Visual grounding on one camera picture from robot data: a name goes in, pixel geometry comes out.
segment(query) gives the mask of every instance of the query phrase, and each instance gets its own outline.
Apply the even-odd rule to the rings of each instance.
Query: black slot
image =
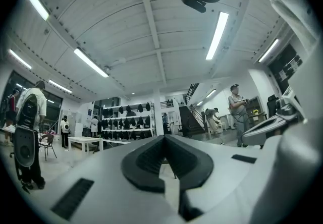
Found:
[[[247,156],[238,155],[238,154],[233,155],[231,158],[239,160],[239,161],[251,163],[251,164],[254,164],[257,160],[257,158],[255,158],[255,157],[247,157]]]
[[[70,220],[93,184],[92,180],[79,179],[51,210],[63,219]]]

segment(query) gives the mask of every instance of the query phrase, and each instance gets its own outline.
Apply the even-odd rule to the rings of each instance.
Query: black vent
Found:
[[[93,184],[94,181],[81,178],[51,210],[63,219],[70,220]]]

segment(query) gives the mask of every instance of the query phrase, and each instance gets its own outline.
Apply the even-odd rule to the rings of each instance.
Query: ceiling light fixture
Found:
[[[94,62],[92,62],[92,60],[88,58],[79,48],[75,49],[74,53],[101,76],[105,78],[109,77],[108,74],[101,70]]]
[[[56,82],[52,81],[52,80],[49,80],[49,83],[51,83],[52,85],[55,85],[56,87],[59,87],[60,89],[68,92],[68,93],[72,93],[71,90],[67,89],[67,88],[64,88],[63,86],[61,86],[60,84],[57,84]]]
[[[19,61],[21,62],[24,66],[27,68],[31,69],[31,66],[27,64],[24,60],[22,60],[15,52],[13,52],[11,49],[9,49],[9,52]]]
[[[267,52],[265,52],[264,53],[264,55],[259,59],[259,61],[258,62],[262,62],[265,58],[266,58],[266,56],[274,49],[274,47],[277,45],[277,43],[278,43],[278,39],[276,39],[273,43],[272,43],[272,45],[269,47],[269,49],[267,50]]]
[[[44,20],[47,20],[49,17],[49,14],[47,10],[44,8],[44,6],[40,3],[39,0],[30,0],[31,4],[35,7],[35,9],[38,11],[38,13],[41,15],[41,17]]]
[[[220,43],[220,40],[222,38],[224,29],[228,21],[228,17],[229,17],[228,13],[220,12],[217,28],[214,33],[214,37],[213,37],[210,49],[208,50],[208,53],[206,56],[207,60],[212,60],[214,57],[214,54],[217,51],[218,45]]]
[[[209,95],[207,95],[207,96],[206,96],[206,98],[211,97],[211,96],[212,96],[212,94],[213,94],[214,92],[216,92],[216,89],[212,90],[212,91],[211,91],[211,93],[210,93]]]

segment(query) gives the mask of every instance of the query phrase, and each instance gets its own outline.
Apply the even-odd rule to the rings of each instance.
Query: staircase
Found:
[[[194,116],[192,114],[192,112],[186,106],[182,106],[179,109],[180,109],[180,115],[181,115],[181,120],[182,120],[183,126],[186,125],[187,117],[189,117],[189,121],[190,121],[189,134],[190,135],[205,133],[204,128],[202,128],[201,124],[195,118],[195,117],[197,117],[199,119],[199,116],[197,114],[195,114],[195,116]]]

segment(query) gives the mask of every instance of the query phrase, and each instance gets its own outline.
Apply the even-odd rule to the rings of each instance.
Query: white wooden ceiling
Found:
[[[221,0],[204,14],[181,0],[41,1],[95,63],[110,68],[110,77],[76,57],[29,0],[18,1],[8,36],[36,75],[72,88],[81,101],[229,76],[239,61],[254,62],[283,23],[268,0]],[[221,11],[230,14],[228,23],[214,59],[206,61]]]

